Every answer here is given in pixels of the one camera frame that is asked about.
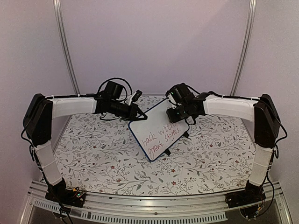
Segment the small blue-framed whiteboard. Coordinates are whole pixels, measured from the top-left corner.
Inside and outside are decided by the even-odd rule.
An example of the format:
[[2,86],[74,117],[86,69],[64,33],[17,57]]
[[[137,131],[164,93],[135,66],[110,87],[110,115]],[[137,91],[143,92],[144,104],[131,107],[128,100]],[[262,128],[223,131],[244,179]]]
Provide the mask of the small blue-framed whiteboard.
[[166,110],[171,108],[163,99],[145,114],[146,120],[131,121],[128,128],[150,162],[155,161],[189,130],[184,120],[177,123],[169,121]]

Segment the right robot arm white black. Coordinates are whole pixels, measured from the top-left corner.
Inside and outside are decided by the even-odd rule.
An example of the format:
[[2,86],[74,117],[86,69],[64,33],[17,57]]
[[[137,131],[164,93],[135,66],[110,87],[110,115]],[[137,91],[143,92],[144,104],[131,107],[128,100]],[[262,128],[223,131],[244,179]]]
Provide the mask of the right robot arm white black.
[[169,90],[165,95],[171,103],[171,108],[166,111],[171,123],[188,118],[195,120],[205,115],[236,117],[252,123],[251,138],[255,145],[252,171],[245,190],[228,194],[227,199],[230,202],[243,200],[245,203],[263,199],[263,184],[274,157],[278,156],[278,142],[282,140],[278,136],[279,130],[286,132],[271,96],[236,97],[213,91],[195,96],[189,90],[177,89]]

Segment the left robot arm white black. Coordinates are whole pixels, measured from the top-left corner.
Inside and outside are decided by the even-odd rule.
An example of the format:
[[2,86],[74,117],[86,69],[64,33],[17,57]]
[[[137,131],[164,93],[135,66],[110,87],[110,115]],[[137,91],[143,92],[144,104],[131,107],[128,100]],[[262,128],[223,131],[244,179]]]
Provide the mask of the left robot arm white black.
[[37,93],[33,96],[23,119],[21,138],[29,142],[32,159],[42,172],[49,192],[60,203],[75,195],[67,190],[54,157],[53,121],[76,114],[104,113],[110,113],[126,121],[146,120],[147,116],[136,103],[141,95],[141,91],[136,91],[127,103],[99,94],[47,97]]

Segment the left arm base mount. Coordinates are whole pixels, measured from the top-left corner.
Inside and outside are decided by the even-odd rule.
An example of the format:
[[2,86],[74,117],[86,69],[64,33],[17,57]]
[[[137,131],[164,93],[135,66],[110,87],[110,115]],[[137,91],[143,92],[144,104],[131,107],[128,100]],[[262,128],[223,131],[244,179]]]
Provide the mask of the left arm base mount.
[[52,187],[48,188],[45,198],[53,202],[60,202],[63,205],[82,208],[85,203],[86,190],[78,187],[74,189]]

